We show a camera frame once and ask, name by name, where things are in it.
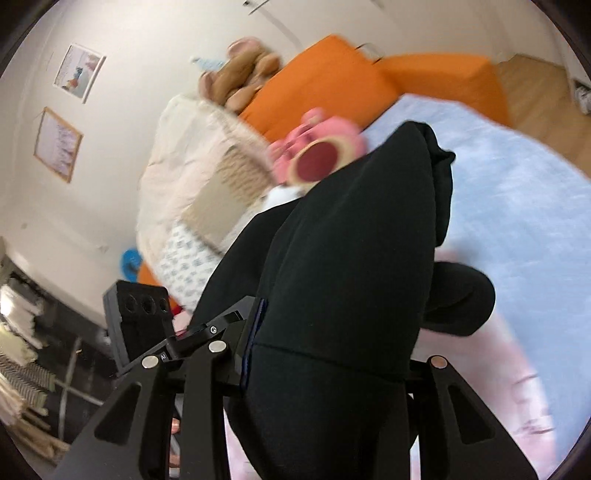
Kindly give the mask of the white floral pillow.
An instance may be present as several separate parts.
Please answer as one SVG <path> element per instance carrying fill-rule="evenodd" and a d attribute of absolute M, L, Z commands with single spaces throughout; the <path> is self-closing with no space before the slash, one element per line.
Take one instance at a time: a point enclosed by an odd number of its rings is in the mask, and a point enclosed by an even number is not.
<path fill-rule="evenodd" d="M 184 310 L 193 312 L 221 255 L 183 222 L 176 222 L 155 267 L 155 277 Z"/>

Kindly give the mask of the white framed picture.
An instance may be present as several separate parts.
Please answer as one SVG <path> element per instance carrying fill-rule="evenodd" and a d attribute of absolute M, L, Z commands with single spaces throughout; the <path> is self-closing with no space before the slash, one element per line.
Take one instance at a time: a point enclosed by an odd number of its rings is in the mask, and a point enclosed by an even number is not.
<path fill-rule="evenodd" d="M 84 104 L 105 59 L 105 55 L 71 43 L 60 62 L 53 86 Z"/>

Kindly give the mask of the blue neck pillow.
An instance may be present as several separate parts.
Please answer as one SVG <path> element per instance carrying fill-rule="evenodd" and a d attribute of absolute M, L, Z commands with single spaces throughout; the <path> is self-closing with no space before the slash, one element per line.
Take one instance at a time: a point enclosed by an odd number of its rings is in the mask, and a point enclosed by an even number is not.
<path fill-rule="evenodd" d="M 120 258 L 120 270 L 123 278 L 129 282 L 136 282 L 142 264 L 142 257 L 135 248 L 123 252 Z"/>

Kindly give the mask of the pink strawberry bear plush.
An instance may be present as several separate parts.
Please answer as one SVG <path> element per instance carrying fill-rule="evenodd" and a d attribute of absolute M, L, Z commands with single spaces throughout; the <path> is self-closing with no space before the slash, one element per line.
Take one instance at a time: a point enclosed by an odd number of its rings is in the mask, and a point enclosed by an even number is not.
<path fill-rule="evenodd" d="M 277 184 L 310 190 L 367 152 L 367 140 L 358 125 L 315 108 L 286 137 L 271 143 L 267 155 L 273 160 Z"/>

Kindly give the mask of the cream striped duvet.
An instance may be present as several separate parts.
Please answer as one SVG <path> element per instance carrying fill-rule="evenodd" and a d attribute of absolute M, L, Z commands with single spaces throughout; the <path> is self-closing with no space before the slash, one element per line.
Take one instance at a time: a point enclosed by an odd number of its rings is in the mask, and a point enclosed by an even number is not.
<path fill-rule="evenodd" d="M 181 221 L 222 155 L 238 146 L 271 172 L 259 132 L 224 108 L 197 97 L 173 97 L 162 112 L 153 148 L 138 186 L 136 241 L 155 269 L 173 225 Z"/>

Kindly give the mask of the black zip jacket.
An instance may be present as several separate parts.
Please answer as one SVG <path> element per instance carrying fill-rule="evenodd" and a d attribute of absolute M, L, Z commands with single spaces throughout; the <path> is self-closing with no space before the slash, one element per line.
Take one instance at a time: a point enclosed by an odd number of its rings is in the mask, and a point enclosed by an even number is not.
<path fill-rule="evenodd" d="M 261 478 L 406 476 L 419 332 L 469 336 L 495 306 L 484 274 L 435 259 L 454 158 L 429 125 L 408 121 L 304 197 L 256 215 L 215 268 L 193 325 L 246 296 L 266 301 L 245 392 L 228 402 Z"/>

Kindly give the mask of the light blue quilted blanket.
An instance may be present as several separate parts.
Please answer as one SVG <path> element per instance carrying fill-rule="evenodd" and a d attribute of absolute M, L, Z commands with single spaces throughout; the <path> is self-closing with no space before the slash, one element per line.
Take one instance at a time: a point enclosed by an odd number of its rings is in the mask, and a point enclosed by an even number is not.
<path fill-rule="evenodd" d="M 406 95 L 365 131 L 370 152 L 402 124 L 454 154 L 437 262 L 484 274 L 541 380 L 561 467 L 590 415 L 590 183 L 549 149 L 456 102 Z"/>

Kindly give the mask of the wooden framed picture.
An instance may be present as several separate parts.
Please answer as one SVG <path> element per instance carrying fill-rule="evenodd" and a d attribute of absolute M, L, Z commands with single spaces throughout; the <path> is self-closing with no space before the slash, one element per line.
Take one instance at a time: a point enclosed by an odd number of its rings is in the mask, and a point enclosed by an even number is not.
<path fill-rule="evenodd" d="M 73 177 L 83 134 L 45 107 L 40 115 L 33 155 L 66 183 Z"/>

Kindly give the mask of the pink Hello Kitty bedsheet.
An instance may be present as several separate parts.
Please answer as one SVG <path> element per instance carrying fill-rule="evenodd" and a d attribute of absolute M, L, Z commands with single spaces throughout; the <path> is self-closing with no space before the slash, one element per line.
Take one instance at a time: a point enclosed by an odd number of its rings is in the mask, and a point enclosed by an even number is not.
<path fill-rule="evenodd" d="M 557 465 L 556 434 L 541 380 L 496 307 L 473 334 L 423 329 L 412 358 L 446 357 L 509 431 L 540 478 Z"/>

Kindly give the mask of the beige patchwork pillow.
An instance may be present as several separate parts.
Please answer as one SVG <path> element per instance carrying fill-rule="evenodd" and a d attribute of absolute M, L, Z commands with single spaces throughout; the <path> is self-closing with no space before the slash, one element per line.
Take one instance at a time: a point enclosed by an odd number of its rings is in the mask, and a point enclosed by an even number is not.
<path fill-rule="evenodd" d="M 273 187 L 276 181 L 270 170 L 242 148 L 232 146 L 184 210 L 181 220 L 211 249 L 225 253 L 262 210 Z"/>

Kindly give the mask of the brown bear plush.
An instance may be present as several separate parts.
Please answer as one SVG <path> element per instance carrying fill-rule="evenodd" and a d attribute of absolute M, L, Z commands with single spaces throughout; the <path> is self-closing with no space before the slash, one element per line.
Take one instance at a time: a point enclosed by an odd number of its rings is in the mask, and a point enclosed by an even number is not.
<path fill-rule="evenodd" d="M 243 37 L 228 46 L 228 60 L 216 71 L 205 71 L 198 81 L 202 98 L 239 115 L 280 72 L 283 60 L 257 38 Z"/>

